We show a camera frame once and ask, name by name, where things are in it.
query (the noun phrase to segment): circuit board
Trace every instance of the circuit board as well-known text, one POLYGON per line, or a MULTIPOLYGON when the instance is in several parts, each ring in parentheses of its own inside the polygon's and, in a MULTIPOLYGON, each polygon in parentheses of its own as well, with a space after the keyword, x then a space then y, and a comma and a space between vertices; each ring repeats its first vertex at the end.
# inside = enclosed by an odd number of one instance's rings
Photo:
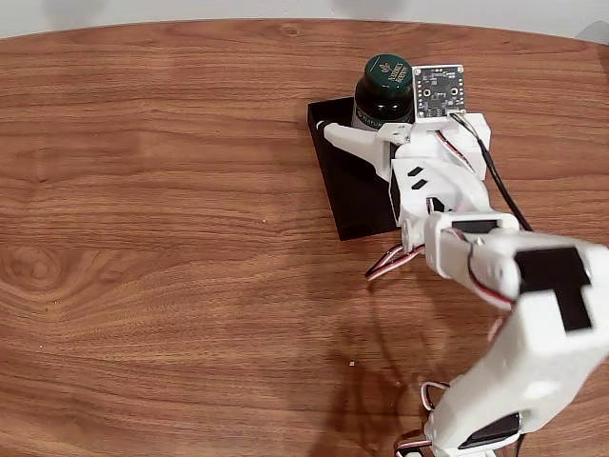
POLYGON ((465 109, 463 66, 413 67, 417 118, 445 117, 465 109))

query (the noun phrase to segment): white wall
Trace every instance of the white wall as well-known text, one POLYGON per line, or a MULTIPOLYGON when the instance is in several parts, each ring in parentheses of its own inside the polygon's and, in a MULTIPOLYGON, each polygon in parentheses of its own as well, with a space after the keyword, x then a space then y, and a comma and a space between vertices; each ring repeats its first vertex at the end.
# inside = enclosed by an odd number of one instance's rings
POLYGON ((0 37, 232 17, 421 21, 535 31, 609 44, 609 0, 0 0, 0 37))

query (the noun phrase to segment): wire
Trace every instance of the wire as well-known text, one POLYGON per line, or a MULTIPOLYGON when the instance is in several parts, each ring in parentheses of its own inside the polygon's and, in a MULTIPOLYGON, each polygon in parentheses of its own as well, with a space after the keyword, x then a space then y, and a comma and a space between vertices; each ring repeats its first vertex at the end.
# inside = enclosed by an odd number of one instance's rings
POLYGON ((520 222, 522 228, 527 231, 533 231, 533 228, 528 223, 528 221, 522 214, 520 208, 518 208, 518 205, 516 204, 516 202, 510 195, 509 191, 507 190, 507 187, 503 183, 503 181, 499 175, 499 172, 497 171, 497 167, 495 167, 495 162, 493 161, 493 157, 491 156, 491 153, 489 152, 488 148, 486 147, 486 145, 484 144, 484 142, 482 141, 482 139, 476 132, 476 129, 474 129, 474 126, 472 126, 467 119, 465 119, 463 116, 461 116, 457 112, 451 112, 450 116, 453 119, 455 119, 455 121, 457 121, 464 129, 466 129, 472 135, 474 135, 474 137, 476 138, 476 141, 478 142, 478 146, 480 146, 480 149, 482 151, 482 158, 484 159, 484 162, 486 163, 486 166, 488 167, 488 170, 491 173, 491 176, 493 177, 493 180, 495 181, 495 184, 497 185, 497 189, 499 189, 499 192, 501 193, 503 200, 505 200, 505 203, 507 203, 507 206, 510 208, 512 213, 516 216, 516 218, 518 219, 518 222, 520 222))
POLYGON ((418 449, 420 447, 430 447, 431 444, 432 443, 430 440, 413 441, 411 443, 399 443, 396 446, 396 456, 402 457, 402 454, 400 453, 401 450, 418 449))
POLYGON ((397 259, 383 264, 383 259, 385 259, 385 257, 387 256, 387 254, 386 254, 384 257, 382 257, 377 262, 377 264, 375 264, 375 265, 378 265, 378 264, 381 264, 381 265, 379 265, 376 268, 369 269, 365 273, 365 277, 368 281, 374 281, 375 279, 383 276, 384 274, 388 273, 389 271, 392 271, 396 268, 401 267, 402 265, 407 264, 412 259, 414 259, 417 255, 421 254, 424 251, 424 249, 425 249, 425 246, 419 246, 417 248, 412 249, 407 254, 404 254, 404 255, 398 257, 397 259))
POLYGON ((499 308, 513 307, 514 300, 501 295, 496 290, 488 288, 483 283, 481 283, 480 280, 476 277, 476 274, 474 274, 474 271, 472 270, 472 257, 474 256, 474 244, 470 243, 469 246, 470 246, 469 254, 467 255, 467 272, 469 274, 469 279, 471 280, 472 284, 476 288, 476 292, 479 295, 481 295, 482 298, 484 298, 485 300, 487 300, 488 302, 492 303, 493 305, 495 305, 499 308))
POLYGON ((465 237, 465 234, 456 228, 447 228, 445 231, 455 235, 460 240, 463 240, 464 242, 469 244, 469 253, 467 254, 467 273, 469 274, 469 280, 472 282, 476 293, 481 298, 498 308, 511 309, 515 304, 514 300, 504 295, 501 295, 494 289, 485 286, 474 273, 474 270, 472 269, 472 257, 474 256, 475 247, 474 243, 470 242, 465 237))
POLYGON ((514 447, 514 457, 519 457, 521 455, 522 443, 524 442, 524 437, 526 433, 523 433, 518 437, 518 441, 516 442, 516 447, 514 447))
POLYGON ((453 144, 446 139, 446 137, 442 134, 441 131, 436 130, 436 137, 440 140, 440 142, 446 146, 446 148, 451 152, 453 157, 455 157, 463 166, 467 169, 470 169, 473 173, 476 173, 472 164, 469 163, 467 157, 465 157, 457 148, 453 146, 453 144))
POLYGON ((447 383, 434 383, 432 381, 425 381, 421 384, 422 407, 424 407, 428 411, 433 411, 436 406, 433 404, 433 402, 431 401, 431 397, 429 396, 430 387, 437 387, 441 388, 442 390, 447 390, 450 385, 447 383))
POLYGON ((371 274, 371 272, 373 270, 377 269, 378 267, 382 267, 387 262, 389 262, 393 257, 395 257, 401 250, 403 250, 402 243, 395 245, 393 248, 391 248, 385 254, 383 254, 383 256, 379 260, 377 260, 377 262, 372 267, 370 267, 365 274, 366 275, 371 274))

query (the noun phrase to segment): red wire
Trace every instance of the red wire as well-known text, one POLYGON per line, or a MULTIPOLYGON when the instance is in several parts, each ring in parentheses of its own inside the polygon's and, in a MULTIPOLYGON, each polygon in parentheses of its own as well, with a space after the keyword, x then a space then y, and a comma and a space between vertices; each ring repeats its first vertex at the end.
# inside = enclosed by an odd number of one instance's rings
POLYGON ((460 159, 462 159, 463 162, 465 162, 467 164, 467 166, 472 169, 472 171, 474 170, 474 168, 472 167, 472 164, 470 164, 469 160, 467 160, 467 157, 465 157, 462 153, 460 153, 459 150, 457 148, 455 148, 450 141, 448 141, 448 139, 442 134, 441 131, 436 130, 436 135, 438 136, 440 141, 442 141, 444 143, 444 145, 451 150, 451 152, 453 152, 456 156, 458 156, 460 159))

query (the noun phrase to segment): jar lid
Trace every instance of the jar lid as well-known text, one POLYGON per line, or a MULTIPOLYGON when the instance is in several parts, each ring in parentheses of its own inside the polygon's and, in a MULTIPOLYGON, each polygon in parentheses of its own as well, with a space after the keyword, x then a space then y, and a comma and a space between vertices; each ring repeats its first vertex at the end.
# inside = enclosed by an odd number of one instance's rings
POLYGON ((412 68, 399 55, 375 55, 368 60, 363 75, 370 90, 381 97, 403 97, 411 91, 412 68))

